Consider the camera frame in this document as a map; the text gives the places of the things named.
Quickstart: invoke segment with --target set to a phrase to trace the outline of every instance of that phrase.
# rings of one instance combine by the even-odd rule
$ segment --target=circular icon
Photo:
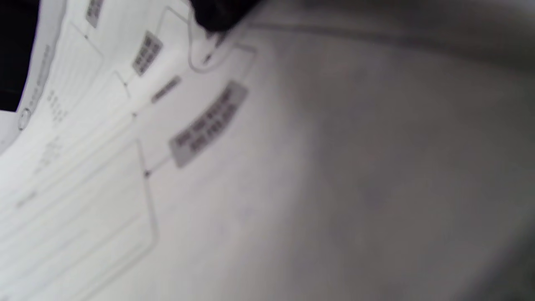
[[[25,108],[19,117],[19,130],[22,131],[26,128],[28,125],[28,122],[30,121],[30,117],[32,116],[32,112],[28,108]]]

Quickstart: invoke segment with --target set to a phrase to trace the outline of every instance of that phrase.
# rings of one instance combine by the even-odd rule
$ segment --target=paper sheet
[[[477,285],[531,229],[533,75],[484,34],[351,3],[262,2],[216,47],[185,0],[68,0],[39,106],[0,157],[0,300]],[[202,147],[182,136],[196,155],[177,165],[170,143],[224,119],[230,82],[243,101]]]

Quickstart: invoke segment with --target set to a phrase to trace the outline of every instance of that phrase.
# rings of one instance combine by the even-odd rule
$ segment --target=black object
[[[26,83],[38,2],[0,0],[0,110],[16,112]]]
[[[191,0],[197,23],[209,32],[225,32],[236,25],[259,0]]]

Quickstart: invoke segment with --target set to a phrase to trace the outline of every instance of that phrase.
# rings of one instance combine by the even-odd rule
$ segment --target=white paper
[[[535,27],[529,4],[470,3],[523,30],[500,48],[494,24],[439,13],[455,5],[272,0],[219,45],[185,0],[108,0],[98,26],[68,0],[39,106],[0,157],[0,300],[478,288],[535,214],[532,62],[507,60]],[[146,32],[163,47],[140,77]],[[243,103],[178,168],[169,141],[229,82]]]

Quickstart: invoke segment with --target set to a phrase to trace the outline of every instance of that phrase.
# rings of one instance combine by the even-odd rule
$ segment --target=gray label box
[[[93,26],[97,28],[98,19],[102,10],[102,4],[104,0],[90,0],[89,6],[87,7],[86,20]]]
[[[179,168],[186,166],[225,131],[247,94],[247,88],[230,81],[208,110],[169,141]]]

